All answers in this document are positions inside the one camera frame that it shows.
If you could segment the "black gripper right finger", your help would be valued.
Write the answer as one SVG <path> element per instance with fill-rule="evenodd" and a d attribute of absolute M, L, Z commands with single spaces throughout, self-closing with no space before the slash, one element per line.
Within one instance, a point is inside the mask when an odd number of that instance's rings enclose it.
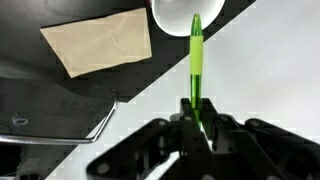
<path fill-rule="evenodd" d="M 208 98 L 201 100 L 200 119 L 207 137 L 213 137 L 215 132 L 214 122 L 218 117 L 218 112 Z"/>

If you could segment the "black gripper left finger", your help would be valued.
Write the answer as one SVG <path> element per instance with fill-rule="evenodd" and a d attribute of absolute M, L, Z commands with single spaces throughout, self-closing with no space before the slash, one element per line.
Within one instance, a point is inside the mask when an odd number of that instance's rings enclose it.
<path fill-rule="evenodd" d="M 182 98 L 180 103 L 180 112 L 182 113 L 182 117 L 180 118 L 182 134 L 190 140 L 198 140 L 200 129 L 191 102 L 188 98 Z"/>

